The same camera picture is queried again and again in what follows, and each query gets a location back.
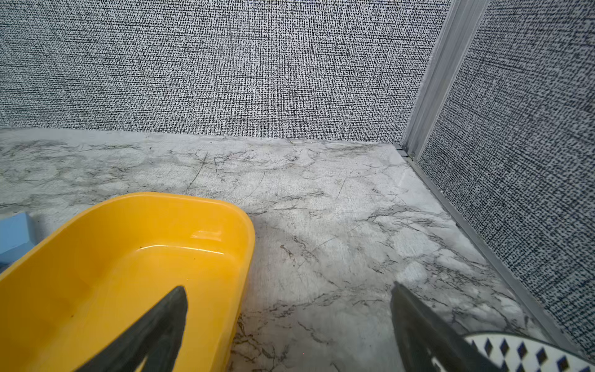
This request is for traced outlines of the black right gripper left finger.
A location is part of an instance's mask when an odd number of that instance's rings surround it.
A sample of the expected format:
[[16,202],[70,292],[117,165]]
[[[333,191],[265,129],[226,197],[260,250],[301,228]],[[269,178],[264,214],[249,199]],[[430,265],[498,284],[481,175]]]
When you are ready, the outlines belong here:
[[187,294],[177,286],[80,371],[172,371],[181,349]]

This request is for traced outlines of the light blue block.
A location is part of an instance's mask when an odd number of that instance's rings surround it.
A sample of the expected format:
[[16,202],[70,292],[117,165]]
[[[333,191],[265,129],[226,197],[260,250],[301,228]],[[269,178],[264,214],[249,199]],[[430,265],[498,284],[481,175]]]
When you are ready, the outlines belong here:
[[39,243],[33,220],[26,212],[2,219],[0,228],[2,266],[13,264]]

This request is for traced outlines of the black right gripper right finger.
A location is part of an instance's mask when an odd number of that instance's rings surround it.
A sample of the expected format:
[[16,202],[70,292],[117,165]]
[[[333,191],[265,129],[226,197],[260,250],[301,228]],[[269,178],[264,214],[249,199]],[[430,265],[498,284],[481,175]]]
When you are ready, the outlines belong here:
[[437,360],[445,371],[497,371],[445,321],[405,286],[391,290],[391,318],[406,371],[434,371]]

